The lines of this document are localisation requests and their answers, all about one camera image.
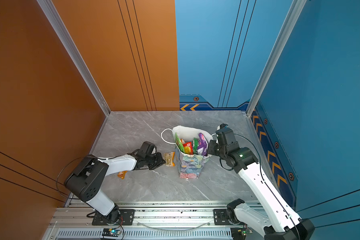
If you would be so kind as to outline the green white snack packet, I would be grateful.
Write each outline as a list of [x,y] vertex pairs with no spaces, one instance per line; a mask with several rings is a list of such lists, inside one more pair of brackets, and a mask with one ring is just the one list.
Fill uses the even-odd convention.
[[199,143],[200,143],[199,138],[194,138],[193,139],[193,154],[194,155],[198,155]]

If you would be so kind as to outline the small orange candy packet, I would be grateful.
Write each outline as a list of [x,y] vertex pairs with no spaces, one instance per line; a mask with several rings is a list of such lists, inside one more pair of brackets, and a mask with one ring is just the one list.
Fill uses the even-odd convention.
[[128,171],[119,172],[119,173],[118,173],[118,178],[124,180],[127,172],[128,172]]

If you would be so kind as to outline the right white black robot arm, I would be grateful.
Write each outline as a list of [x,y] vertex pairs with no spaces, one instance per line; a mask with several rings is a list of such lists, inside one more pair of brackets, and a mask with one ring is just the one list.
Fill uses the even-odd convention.
[[253,210],[241,200],[234,201],[232,212],[236,221],[249,225],[266,240],[308,240],[315,231],[309,219],[302,219],[265,175],[260,160],[249,148],[238,142],[230,145],[211,140],[208,153],[218,156],[251,188],[265,214]]

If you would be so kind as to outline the tan cracker packet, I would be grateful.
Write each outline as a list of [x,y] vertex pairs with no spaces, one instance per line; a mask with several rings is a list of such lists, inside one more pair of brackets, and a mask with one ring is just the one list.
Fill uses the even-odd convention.
[[174,167],[175,166],[174,158],[175,158],[175,152],[164,153],[163,159],[165,160],[165,166]]

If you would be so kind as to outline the floral paper gift bag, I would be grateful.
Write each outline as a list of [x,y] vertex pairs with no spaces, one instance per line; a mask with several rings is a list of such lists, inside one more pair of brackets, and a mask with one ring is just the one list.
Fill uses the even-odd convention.
[[199,138],[199,133],[202,133],[207,141],[208,145],[211,140],[213,140],[213,135],[207,131],[184,127],[176,126],[172,129],[164,129],[161,132],[162,140],[167,143],[175,146],[175,163],[178,167],[179,176],[181,179],[198,179],[204,166],[209,161],[211,155],[206,157],[200,155],[187,155],[182,153],[175,143],[175,133],[177,133],[180,139],[183,139],[186,143],[193,142],[194,138]]

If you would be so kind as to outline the purple Fox's candy bag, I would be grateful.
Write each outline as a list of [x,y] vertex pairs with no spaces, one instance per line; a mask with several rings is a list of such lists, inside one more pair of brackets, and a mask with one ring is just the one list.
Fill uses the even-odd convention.
[[208,155],[208,141],[202,133],[199,133],[199,143],[198,143],[197,153],[198,155],[204,157]]

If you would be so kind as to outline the green Lays chips bag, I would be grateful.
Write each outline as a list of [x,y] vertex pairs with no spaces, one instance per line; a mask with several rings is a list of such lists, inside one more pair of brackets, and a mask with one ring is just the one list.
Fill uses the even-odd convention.
[[178,137],[177,133],[175,133],[175,143],[176,143],[177,147],[179,148],[179,150],[185,154],[184,145],[183,145],[181,139]]

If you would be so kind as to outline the red yellow snack packet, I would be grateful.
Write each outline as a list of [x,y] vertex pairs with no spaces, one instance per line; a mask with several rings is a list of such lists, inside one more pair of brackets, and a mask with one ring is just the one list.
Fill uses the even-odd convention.
[[187,155],[194,154],[193,142],[187,142],[183,144],[184,153]]

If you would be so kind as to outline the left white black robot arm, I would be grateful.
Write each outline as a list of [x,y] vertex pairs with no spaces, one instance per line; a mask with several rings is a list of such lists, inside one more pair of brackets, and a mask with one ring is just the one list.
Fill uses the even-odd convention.
[[155,170],[165,163],[156,146],[145,141],[140,149],[125,155],[111,158],[93,155],[84,157],[66,178],[64,185],[79,200],[103,216],[106,224],[113,225],[121,214],[119,206],[101,190],[105,177],[124,171]]

